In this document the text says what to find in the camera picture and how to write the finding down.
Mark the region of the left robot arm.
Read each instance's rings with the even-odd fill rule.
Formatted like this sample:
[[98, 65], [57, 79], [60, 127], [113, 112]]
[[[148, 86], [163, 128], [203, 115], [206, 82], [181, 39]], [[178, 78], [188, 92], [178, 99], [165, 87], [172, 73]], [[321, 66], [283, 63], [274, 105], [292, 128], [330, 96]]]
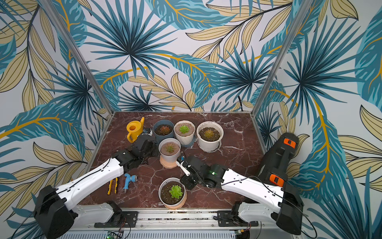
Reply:
[[88, 224], [122, 227], [127, 219], [114, 202], [87, 206], [79, 203], [107, 182], [139, 167], [148, 158], [156, 157], [157, 146], [154, 136], [141, 134], [127, 149], [116, 152], [105, 163], [78, 179], [56, 188], [50, 185], [43, 188], [34, 209], [34, 218], [43, 235], [56, 239], [73, 226]]

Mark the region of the white pot dark soil succulent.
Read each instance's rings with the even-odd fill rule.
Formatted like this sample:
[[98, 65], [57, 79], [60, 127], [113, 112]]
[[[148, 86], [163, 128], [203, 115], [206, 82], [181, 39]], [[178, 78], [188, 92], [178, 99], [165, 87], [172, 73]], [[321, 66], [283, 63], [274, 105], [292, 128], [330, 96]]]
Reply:
[[185, 205], [187, 191], [178, 178], [168, 178], [162, 182], [158, 191], [159, 199], [167, 209], [177, 210]]

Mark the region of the white ribbed pot green succulent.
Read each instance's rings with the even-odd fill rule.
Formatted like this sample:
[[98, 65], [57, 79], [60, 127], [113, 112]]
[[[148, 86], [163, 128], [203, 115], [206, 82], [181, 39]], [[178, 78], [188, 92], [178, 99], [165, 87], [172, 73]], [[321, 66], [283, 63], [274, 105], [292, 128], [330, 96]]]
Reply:
[[176, 139], [184, 147], [190, 147], [195, 143], [195, 125], [188, 120], [181, 120], [175, 124], [174, 132]]

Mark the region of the large white round pot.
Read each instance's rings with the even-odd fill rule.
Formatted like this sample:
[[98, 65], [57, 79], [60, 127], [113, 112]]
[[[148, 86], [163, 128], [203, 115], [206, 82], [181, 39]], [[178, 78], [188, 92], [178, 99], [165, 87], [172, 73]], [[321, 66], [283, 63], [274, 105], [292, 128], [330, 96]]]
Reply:
[[212, 153], [220, 149], [224, 136], [223, 128], [213, 121], [202, 122], [197, 127], [198, 145], [201, 150]]

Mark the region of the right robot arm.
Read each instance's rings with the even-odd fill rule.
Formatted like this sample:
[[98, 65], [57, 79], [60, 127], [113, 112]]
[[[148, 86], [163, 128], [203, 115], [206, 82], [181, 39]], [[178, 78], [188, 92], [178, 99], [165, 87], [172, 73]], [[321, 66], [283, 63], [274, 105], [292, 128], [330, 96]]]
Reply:
[[297, 189], [287, 182], [287, 167], [298, 146], [299, 138], [295, 134], [282, 134], [264, 154], [252, 176], [240, 175], [219, 164], [209, 166], [195, 156], [180, 156], [176, 164], [184, 172], [181, 183], [188, 190], [200, 184], [240, 194], [256, 202], [236, 204], [232, 209], [235, 218], [246, 223], [274, 222], [289, 234], [301, 235], [304, 204]]

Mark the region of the yellow watering can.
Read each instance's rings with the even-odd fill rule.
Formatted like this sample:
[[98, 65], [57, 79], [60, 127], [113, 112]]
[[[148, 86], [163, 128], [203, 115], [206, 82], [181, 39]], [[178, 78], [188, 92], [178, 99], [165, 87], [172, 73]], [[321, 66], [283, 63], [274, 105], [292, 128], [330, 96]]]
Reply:
[[142, 117], [140, 121], [133, 120], [126, 126], [128, 131], [127, 140], [130, 143], [137, 141], [138, 137], [143, 133], [145, 117]]

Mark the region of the white pot pink soil succulent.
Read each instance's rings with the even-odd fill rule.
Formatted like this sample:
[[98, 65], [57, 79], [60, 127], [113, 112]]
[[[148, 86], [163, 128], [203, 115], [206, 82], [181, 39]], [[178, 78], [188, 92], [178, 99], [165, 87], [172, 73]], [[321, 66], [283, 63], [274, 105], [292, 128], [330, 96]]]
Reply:
[[177, 167], [177, 158], [180, 156], [181, 144], [175, 138], [166, 138], [159, 144], [160, 163], [167, 169]]

